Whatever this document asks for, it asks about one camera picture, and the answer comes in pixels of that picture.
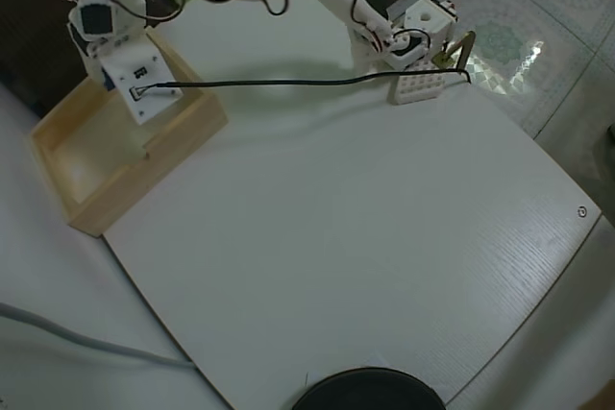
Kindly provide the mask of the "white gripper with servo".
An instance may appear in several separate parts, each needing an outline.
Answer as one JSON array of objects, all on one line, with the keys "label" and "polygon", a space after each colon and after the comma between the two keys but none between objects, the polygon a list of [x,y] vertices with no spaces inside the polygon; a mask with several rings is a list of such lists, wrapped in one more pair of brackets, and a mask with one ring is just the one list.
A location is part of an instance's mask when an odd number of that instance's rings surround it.
[{"label": "white gripper with servo", "polygon": [[[147,22],[145,0],[67,0],[72,3],[67,29],[83,62],[97,62],[142,34]],[[126,158],[147,157],[148,129],[129,116],[125,129]]]}]

